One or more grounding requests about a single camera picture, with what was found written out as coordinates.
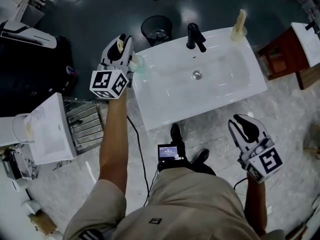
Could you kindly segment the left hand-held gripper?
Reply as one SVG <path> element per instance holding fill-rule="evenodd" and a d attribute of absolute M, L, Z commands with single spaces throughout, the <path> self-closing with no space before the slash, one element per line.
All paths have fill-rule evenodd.
<path fill-rule="evenodd" d="M 133 55 L 134 39 L 124 33 L 103 50 L 101 62 L 92 72 L 89 90 L 99 99 L 117 100 L 123 94 L 129 79 L 129 60 Z"/>

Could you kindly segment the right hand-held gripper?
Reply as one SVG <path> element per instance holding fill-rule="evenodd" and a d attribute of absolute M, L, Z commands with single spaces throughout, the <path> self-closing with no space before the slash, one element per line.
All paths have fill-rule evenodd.
<path fill-rule="evenodd" d="M 238 162 L 258 184 L 261 184 L 281 168 L 281 157 L 259 120 L 245 114 L 235 114 L 233 118 L 237 124 L 230 119 L 229 132 L 236 147 L 240 151 L 246 151 L 240 155 Z M 257 144 L 248 150 L 248 144 L 254 142 Z"/>

